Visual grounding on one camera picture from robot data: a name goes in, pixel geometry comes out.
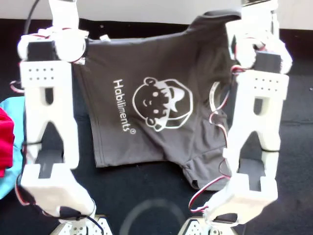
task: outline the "dark gray t-shirt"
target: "dark gray t-shirt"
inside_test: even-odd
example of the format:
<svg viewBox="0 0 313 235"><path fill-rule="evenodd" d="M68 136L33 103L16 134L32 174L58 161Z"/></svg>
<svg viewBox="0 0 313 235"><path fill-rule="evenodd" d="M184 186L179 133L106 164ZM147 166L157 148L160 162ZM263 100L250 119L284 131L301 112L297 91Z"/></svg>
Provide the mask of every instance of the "dark gray t-shirt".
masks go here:
<svg viewBox="0 0 313 235"><path fill-rule="evenodd" d="M210 12L182 33L90 41L86 64L74 69L97 167L171 161L194 188L219 176L224 137L208 122L208 95L214 82L230 81L225 23L237 19Z"/></svg>

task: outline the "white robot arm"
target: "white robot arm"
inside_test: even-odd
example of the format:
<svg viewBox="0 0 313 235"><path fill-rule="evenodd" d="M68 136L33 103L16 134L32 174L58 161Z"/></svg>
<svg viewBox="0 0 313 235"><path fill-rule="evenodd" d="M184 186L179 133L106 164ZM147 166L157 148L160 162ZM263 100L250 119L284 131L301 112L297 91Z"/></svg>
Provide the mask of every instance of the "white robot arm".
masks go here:
<svg viewBox="0 0 313 235"><path fill-rule="evenodd" d="M265 4L263 10L273 14L277 1ZM230 48L231 55L242 67L242 73L236 78L238 88L233 124L223 151L231 174L220 177L229 181L204 206L193 210L202 212L203 217L188 219L179 235L236 235L233 227L257 217L278 197L275 177L280 149L279 125L289 83L285 73L289 72L292 59L278 38L278 29L258 28L251 20L252 14L260 17L262 6L255 10L258 13L244 9L242 20L226 25L229 42L235 42ZM269 25L278 26L275 17L270 20ZM254 112L256 99L263 101L259 114ZM260 140L262 157L259 161L241 159L241 149L254 131Z"/></svg>
<svg viewBox="0 0 313 235"><path fill-rule="evenodd" d="M17 180L16 193L23 205L39 207L44 215L60 220L54 235L110 235L106 218L95 217L95 202L71 172L79 162L71 63L84 63L88 32L78 29L76 0L49 3L53 26L40 29L37 34L23 35L18 45L28 161ZM51 104L45 99L47 88L53 89ZM48 122L55 125L64 149L42 149Z"/></svg>

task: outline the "red cloth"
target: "red cloth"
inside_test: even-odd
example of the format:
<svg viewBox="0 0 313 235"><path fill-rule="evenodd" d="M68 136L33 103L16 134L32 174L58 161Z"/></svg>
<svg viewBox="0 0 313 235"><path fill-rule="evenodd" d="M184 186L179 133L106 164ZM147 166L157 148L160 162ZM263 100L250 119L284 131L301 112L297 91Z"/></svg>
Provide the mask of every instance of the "red cloth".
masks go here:
<svg viewBox="0 0 313 235"><path fill-rule="evenodd" d="M4 177L6 168L13 165L14 122L0 108L0 177Z"/></svg>

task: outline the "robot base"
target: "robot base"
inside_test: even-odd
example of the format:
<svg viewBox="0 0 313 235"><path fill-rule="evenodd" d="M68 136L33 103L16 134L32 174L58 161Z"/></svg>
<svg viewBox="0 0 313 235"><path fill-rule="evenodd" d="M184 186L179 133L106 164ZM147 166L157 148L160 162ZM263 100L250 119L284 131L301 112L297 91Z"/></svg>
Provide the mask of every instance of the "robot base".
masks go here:
<svg viewBox="0 0 313 235"><path fill-rule="evenodd" d="M203 217L190 217L182 226L178 235L237 235L230 227L209 228Z"/></svg>
<svg viewBox="0 0 313 235"><path fill-rule="evenodd" d="M113 235L107 219L104 215L96 215L94 218L95 221L103 228L104 235ZM101 235L100 229L92 224L92 227L89 227L88 232L86 227L80 227L79 222L73 223L63 223L60 224L51 235Z"/></svg>

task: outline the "teal fabric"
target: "teal fabric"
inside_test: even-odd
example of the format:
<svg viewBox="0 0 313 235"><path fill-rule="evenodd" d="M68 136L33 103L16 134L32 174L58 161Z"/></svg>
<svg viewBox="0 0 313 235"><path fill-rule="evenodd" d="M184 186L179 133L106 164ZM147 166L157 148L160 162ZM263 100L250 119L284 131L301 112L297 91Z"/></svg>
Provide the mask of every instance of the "teal fabric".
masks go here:
<svg viewBox="0 0 313 235"><path fill-rule="evenodd" d="M4 178L0 179L0 199L7 195L14 187L15 180L22 170L21 148L24 141L23 113L24 97L11 97L0 103L14 122L13 166L5 170Z"/></svg>

